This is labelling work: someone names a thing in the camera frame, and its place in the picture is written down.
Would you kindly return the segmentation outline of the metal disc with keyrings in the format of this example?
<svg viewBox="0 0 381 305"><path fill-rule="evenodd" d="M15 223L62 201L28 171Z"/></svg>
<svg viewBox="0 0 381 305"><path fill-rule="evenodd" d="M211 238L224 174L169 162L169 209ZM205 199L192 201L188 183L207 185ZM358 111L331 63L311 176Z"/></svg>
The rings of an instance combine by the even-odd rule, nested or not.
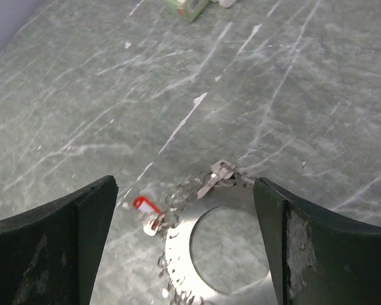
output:
<svg viewBox="0 0 381 305"><path fill-rule="evenodd" d="M253 178L238 168L203 198L207 175L172 195L158 266L171 304L277 304L253 201Z"/></svg>

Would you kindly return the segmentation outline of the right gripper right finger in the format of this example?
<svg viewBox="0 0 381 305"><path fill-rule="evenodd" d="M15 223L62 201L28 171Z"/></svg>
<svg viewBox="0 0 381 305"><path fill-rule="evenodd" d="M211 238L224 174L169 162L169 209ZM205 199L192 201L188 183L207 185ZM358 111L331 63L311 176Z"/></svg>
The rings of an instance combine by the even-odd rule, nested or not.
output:
<svg viewBox="0 0 381 305"><path fill-rule="evenodd" d="M266 178L253 187L279 304L381 304L381 227L305 200Z"/></svg>

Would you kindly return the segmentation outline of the key with red tag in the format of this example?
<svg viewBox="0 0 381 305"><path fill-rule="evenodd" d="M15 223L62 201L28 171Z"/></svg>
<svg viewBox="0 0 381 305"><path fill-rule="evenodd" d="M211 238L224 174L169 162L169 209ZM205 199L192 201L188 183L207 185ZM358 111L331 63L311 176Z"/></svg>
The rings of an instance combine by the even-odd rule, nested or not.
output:
<svg viewBox="0 0 381 305"><path fill-rule="evenodd" d="M132 202L125 201L122 207L140 222L146 235L151 237L164 235L167 214L146 196L138 196Z"/></svg>

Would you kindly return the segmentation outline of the key with black tag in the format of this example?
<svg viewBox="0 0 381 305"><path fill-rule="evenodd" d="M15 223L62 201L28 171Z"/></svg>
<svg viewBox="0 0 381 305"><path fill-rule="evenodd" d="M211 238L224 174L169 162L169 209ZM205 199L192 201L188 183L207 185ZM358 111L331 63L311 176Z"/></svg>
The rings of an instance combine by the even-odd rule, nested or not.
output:
<svg viewBox="0 0 381 305"><path fill-rule="evenodd" d="M211 174L207 182L197 191L197 198L203 198L219 182L234 176L237 166L225 159L221 159L211 165Z"/></svg>

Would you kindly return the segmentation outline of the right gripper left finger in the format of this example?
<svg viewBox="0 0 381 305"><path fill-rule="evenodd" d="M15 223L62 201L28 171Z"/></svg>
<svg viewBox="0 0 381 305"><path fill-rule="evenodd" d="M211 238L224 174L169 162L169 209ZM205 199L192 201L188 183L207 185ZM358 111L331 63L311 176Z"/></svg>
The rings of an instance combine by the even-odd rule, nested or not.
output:
<svg viewBox="0 0 381 305"><path fill-rule="evenodd" d="M0 304L89 304L117 194L107 175L0 220Z"/></svg>

